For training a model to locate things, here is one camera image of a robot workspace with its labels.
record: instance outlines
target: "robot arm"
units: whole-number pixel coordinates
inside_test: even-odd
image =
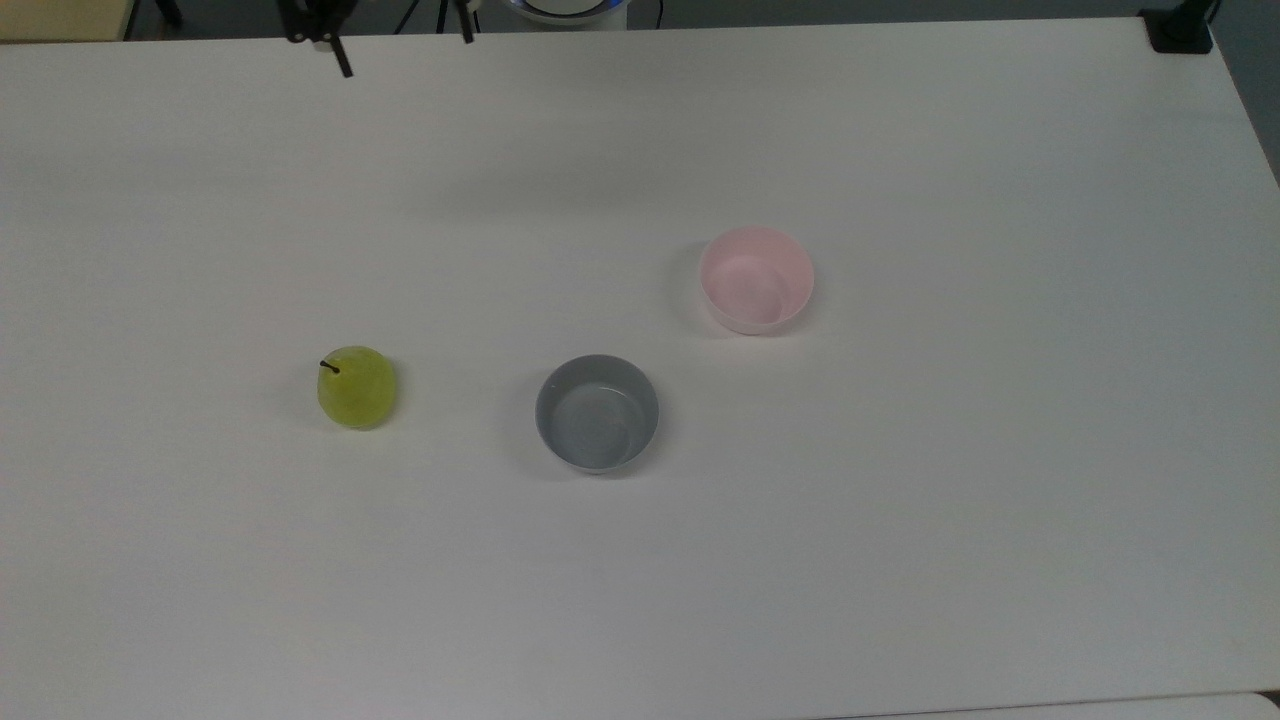
[[[276,0],[280,8],[280,22],[284,24],[284,37],[289,42],[328,42],[333,47],[333,55],[338,59],[343,77],[351,77],[351,61],[342,47],[342,37],[338,35],[342,23],[351,17],[356,9],[357,0],[303,0],[306,6],[300,8],[297,0]],[[453,6],[458,12],[458,20],[462,26],[462,38],[466,42],[475,40],[471,28],[471,13],[467,12],[467,0],[453,0]]]

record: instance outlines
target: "pink bowl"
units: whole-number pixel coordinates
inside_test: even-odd
[[[796,316],[813,295],[813,261],[785,232],[731,229],[703,251],[698,274],[712,315],[726,328],[760,334]]]

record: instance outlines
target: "gray floor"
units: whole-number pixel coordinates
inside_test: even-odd
[[[152,0],[138,0],[131,40],[282,37],[276,6],[270,0],[177,1],[186,23],[175,31],[164,27]],[[390,35],[410,3],[362,0],[343,31]],[[1172,5],[1176,0],[666,0],[662,27],[1132,17],[1142,8]],[[435,0],[421,0],[404,32],[434,32],[438,6]],[[652,28],[658,0],[634,0],[628,12],[631,29]],[[485,32],[524,29],[520,18],[502,0],[485,0],[480,26]],[[448,31],[457,31],[452,14]],[[1280,0],[1224,0],[1213,33],[1271,169],[1280,178]]]

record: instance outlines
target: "gray bowl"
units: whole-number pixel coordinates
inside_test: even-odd
[[[658,395],[639,368],[612,355],[564,363],[538,393],[538,433],[561,460],[608,473],[640,455],[658,429]]]

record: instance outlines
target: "table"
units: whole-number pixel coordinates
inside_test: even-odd
[[[0,47],[14,717],[1280,687],[1280,192],[1138,19]],[[703,243],[818,290],[717,329]],[[316,363],[397,364],[374,432]],[[556,365],[663,400],[607,479]]]
[[[0,42],[122,40],[132,9],[132,0],[4,0]]]

